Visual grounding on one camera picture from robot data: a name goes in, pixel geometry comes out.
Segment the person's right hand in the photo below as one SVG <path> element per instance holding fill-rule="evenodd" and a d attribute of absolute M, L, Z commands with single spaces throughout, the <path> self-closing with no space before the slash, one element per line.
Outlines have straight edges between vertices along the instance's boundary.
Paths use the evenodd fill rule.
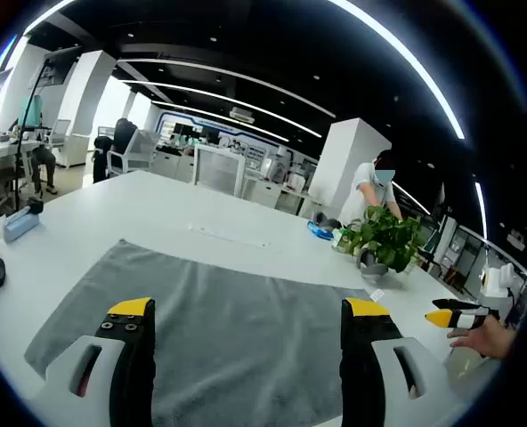
<path fill-rule="evenodd" d="M 503 359 L 512 347 L 516 331 L 503 327 L 498 320 L 488 315 L 481 326 L 471 330 L 454 330 L 447 337 L 452 339 L 452 348 L 468 348 L 484 357 Z"/>

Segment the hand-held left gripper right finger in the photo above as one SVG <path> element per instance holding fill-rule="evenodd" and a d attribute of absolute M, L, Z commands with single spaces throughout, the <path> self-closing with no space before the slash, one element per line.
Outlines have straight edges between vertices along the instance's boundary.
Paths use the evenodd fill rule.
<path fill-rule="evenodd" d="M 340 345 L 343 426 L 450 426 L 463 411 L 444 365 L 380 304 L 342 301 Z"/>

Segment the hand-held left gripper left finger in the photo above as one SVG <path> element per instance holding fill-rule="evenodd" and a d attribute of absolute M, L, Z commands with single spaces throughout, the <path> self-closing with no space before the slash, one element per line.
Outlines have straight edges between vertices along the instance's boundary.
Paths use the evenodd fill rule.
<path fill-rule="evenodd" d="M 151 426 L 156 374 L 155 302 L 110 308 L 45 370 L 36 414 L 45 426 Z"/>

